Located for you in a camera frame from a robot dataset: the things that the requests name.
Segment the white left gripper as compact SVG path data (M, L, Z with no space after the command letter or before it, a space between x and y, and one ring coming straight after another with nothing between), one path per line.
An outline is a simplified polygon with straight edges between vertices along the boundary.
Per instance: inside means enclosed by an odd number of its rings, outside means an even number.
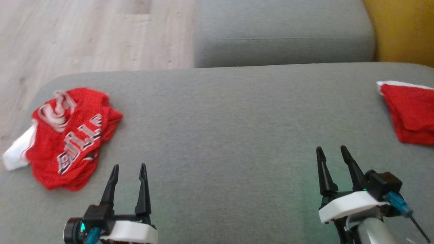
M100 204L114 204L119 165L114 165L104 189ZM157 244L158 231L151 223L152 213L147 167L141 164L139 195L135 215L115 215L115 225L109 235L102 234L99 244Z

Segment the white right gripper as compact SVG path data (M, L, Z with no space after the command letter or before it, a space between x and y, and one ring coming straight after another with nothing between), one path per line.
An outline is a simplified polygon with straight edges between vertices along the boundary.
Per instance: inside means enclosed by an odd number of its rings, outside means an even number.
M386 201L377 201L366 191L367 181L361 168L355 159L353 159L353 156L346 146L341 145L340 150L343 160L348 166L352 181L352 190L354 192L336 198L322 207L319 210L319 217L322 224L387 204ZM331 196L338 191L338 185L332 180L327 167L327 158L320 146L316 148L316 157L320 194L324 197Z

